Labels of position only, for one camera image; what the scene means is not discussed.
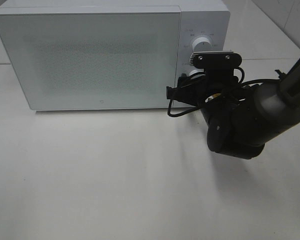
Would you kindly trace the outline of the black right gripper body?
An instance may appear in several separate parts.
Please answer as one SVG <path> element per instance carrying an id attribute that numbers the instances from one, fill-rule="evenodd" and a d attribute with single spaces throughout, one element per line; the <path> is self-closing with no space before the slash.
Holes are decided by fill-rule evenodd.
<path id="1" fill-rule="evenodd" d="M 177 92 L 177 101 L 194 107 L 197 107 L 210 97 L 214 99 L 214 95 L 219 96 L 226 89 L 243 82 L 243 79 L 239 79 L 237 76 L 233 76 L 227 81 L 208 82 L 206 77 L 201 75 L 185 84 L 187 79 L 188 77 L 184 74 L 178 78 L 177 86 L 182 86 L 182 88 Z"/>

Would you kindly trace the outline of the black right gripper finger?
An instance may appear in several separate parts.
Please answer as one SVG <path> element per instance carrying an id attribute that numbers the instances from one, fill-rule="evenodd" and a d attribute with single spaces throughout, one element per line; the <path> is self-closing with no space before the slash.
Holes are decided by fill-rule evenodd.
<path id="1" fill-rule="evenodd" d="M 189 98 L 190 94 L 187 86 L 166 87 L 167 100 L 188 100 Z"/>

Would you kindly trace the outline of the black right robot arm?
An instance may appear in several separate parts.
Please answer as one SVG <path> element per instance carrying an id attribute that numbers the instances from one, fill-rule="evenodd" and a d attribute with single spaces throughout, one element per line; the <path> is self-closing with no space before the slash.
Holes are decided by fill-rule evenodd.
<path id="1" fill-rule="evenodd" d="M 194 52 L 195 73 L 182 74 L 166 98 L 201 111 L 210 151 L 241 159 L 258 156 L 265 144 L 300 123 L 300 58 L 276 79 L 235 76 L 242 57 L 232 51 Z"/>

